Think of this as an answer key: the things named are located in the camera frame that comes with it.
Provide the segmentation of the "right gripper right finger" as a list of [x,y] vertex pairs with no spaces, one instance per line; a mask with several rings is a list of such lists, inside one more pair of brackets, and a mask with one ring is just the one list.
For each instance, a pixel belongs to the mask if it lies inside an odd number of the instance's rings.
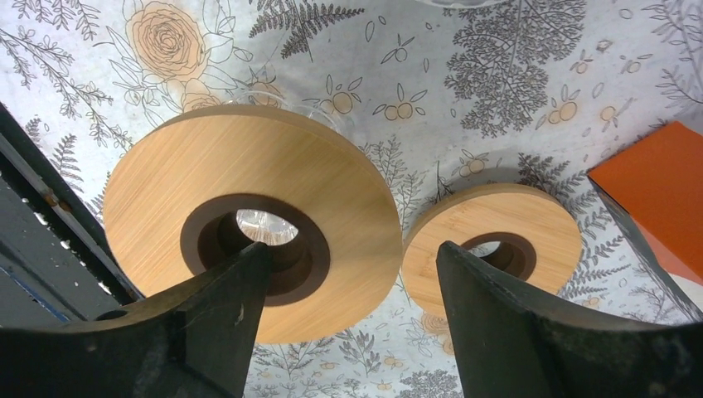
[[466,397],[699,397],[702,326],[621,318],[444,242],[436,265]]

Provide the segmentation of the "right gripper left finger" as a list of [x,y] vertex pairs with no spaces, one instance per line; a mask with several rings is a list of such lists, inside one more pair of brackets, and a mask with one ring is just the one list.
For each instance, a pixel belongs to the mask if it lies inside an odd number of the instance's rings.
[[94,321],[3,328],[4,397],[240,397],[272,267],[255,243]]

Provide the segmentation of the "clear glass dripper cone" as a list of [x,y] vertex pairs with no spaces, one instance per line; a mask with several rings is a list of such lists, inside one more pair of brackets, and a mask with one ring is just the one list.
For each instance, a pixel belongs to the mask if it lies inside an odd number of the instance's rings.
[[[349,126],[353,125],[349,118],[353,100],[347,95],[332,99],[302,99],[298,96],[285,97],[262,89],[251,89],[232,95],[225,103],[250,104],[287,110],[316,120],[338,133],[344,133]],[[291,222],[267,211],[238,210],[235,218],[237,226],[246,237],[268,245],[283,245],[298,235],[298,228]]]

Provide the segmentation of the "orange coffee filter box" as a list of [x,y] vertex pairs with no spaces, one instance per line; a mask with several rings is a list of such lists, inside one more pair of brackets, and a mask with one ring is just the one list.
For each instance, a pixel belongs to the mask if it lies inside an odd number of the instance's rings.
[[588,172],[605,207],[663,293],[702,319],[702,136],[679,121]]

